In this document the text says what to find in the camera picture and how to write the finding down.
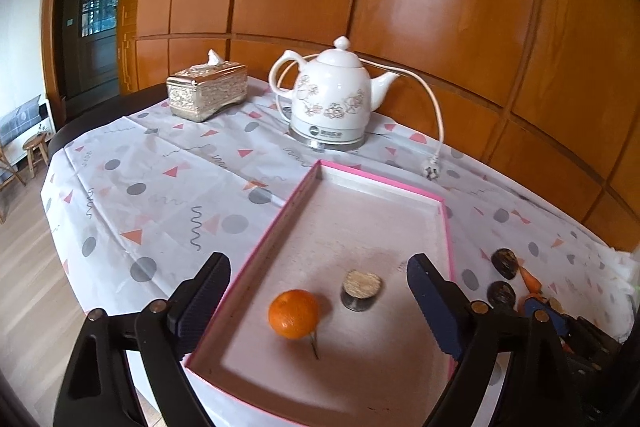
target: tissue box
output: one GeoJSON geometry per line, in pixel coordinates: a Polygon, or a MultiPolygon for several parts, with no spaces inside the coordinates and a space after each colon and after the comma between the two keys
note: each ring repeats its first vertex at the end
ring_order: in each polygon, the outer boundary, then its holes
{"type": "Polygon", "coordinates": [[[173,74],[167,78],[166,87],[175,116],[202,122],[246,98],[246,66],[224,61],[210,50],[207,64],[173,74]]]}

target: table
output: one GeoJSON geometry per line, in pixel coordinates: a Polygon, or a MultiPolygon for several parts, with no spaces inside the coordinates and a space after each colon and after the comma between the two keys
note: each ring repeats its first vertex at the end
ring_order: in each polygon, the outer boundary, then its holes
{"type": "MultiPolygon", "coordinates": [[[[315,152],[287,135],[266,83],[250,79],[249,88],[246,103],[193,123],[172,116],[164,86],[156,86],[84,115],[52,140],[42,201],[84,310],[139,311],[168,297],[212,251],[228,255],[234,277],[308,168],[324,158],[445,198],[455,280],[469,299],[486,299],[500,279],[490,256],[506,247],[569,314],[614,337],[630,331],[628,281],[638,267],[542,198],[449,147],[441,177],[422,178],[435,140],[378,114],[358,150],[315,152]]],[[[526,295],[521,278],[511,283],[526,295]]],[[[154,403],[139,355],[129,360],[137,388],[154,403]]],[[[477,425],[490,417],[505,368],[500,357],[477,425]]],[[[217,425],[283,425],[189,378],[217,425]]]]}

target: tray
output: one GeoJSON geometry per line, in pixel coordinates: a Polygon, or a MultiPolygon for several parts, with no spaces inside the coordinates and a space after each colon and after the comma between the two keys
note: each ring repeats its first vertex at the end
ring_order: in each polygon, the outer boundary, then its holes
{"type": "Polygon", "coordinates": [[[330,427],[419,427],[449,379],[406,283],[424,252],[450,279],[442,199],[357,169],[319,161],[293,192],[212,317],[187,367],[235,399],[290,422],[330,427]],[[373,307],[340,302],[350,269],[374,272],[373,307]],[[305,289],[321,305],[320,360],[308,340],[277,336],[270,302],[305,289]]]}

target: white wall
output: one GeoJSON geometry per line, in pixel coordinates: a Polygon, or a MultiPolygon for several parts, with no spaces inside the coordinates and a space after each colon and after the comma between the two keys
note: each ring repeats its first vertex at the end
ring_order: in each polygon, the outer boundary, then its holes
{"type": "Polygon", "coordinates": [[[42,0],[0,0],[0,116],[44,93],[42,0]]]}

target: kettle knob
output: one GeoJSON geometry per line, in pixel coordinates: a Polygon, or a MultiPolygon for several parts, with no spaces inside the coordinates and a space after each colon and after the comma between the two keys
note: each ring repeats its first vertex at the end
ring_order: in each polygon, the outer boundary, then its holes
{"type": "Polygon", "coordinates": [[[346,51],[347,49],[349,49],[349,46],[351,46],[351,43],[349,42],[349,39],[347,37],[343,36],[335,39],[334,46],[336,47],[336,49],[346,51]]]}

